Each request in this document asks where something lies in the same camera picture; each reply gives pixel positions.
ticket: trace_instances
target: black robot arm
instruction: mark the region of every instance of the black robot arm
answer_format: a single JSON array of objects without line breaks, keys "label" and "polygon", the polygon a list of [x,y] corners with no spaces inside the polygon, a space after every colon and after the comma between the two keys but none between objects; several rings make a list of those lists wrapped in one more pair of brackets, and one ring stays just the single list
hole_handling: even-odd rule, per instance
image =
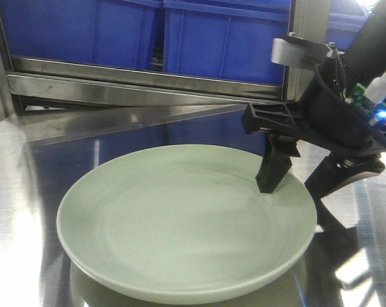
[{"label": "black robot arm", "polygon": [[299,157],[300,139],[331,152],[305,183],[314,198],[385,169],[380,153],[386,151],[386,99],[374,104],[364,91],[386,71],[386,0],[379,1],[348,50],[331,49],[316,63],[299,101],[249,104],[243,115],[246,133],[267,134],[256,177],[262,193],[272,193],[291,157]]}]

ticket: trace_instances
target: blue led light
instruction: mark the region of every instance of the blue led light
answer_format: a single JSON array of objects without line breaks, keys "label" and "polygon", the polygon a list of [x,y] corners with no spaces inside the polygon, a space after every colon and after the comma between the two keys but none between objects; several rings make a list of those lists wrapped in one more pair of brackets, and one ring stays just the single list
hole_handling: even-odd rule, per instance
[{"label": "blue led light", "polygon": [[386,118],[386,110],[379,110],[376,114],[376,116],[380,119],[385,119]]}]

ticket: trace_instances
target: circuit board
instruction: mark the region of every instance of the circuit board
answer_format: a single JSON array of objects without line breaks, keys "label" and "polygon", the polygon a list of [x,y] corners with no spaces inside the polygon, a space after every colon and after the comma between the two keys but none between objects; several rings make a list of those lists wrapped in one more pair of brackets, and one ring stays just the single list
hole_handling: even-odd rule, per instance
[{"label": "circuit board", "polygon": [[386,103],[375,104],[365,96],[366,87],[358,83],[345,102],[354,110],[358,111],[373,125],[379,121],[386,120]]}]

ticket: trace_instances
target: blue storage crate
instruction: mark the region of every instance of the blue storage crate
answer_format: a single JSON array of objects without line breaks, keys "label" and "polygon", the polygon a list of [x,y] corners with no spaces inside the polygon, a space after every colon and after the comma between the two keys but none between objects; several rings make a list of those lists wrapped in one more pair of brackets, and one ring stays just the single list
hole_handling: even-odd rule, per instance
[{"label": "blue storage crate", "polygon": [[365,21],[366,17],[331,13],[327,42],[334,42],[337,47],[347,49]]},{"label": "blue storage crate", "polygon": [[164,71],[282,84],[284,68],[271,63],[273,39],[287,33],[288,14],[164,1]]},{"label": "blue storage crate", "polygon": [[156,0],[0,0],[10,53],[146,69]]}]

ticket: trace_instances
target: ceramic plate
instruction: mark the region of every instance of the ceramic plate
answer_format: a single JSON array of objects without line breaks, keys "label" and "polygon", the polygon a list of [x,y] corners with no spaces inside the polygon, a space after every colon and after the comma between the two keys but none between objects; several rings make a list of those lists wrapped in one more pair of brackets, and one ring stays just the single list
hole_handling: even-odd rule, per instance
[{"label": "ceramic plate", "polygon": [[209,145],[124,155],[65,195],[57,229],[87,275],[122,294],[168,304],[222,301],[286,272],[309,245],[316,210],[287,174],[255,183],[261,157]]}]

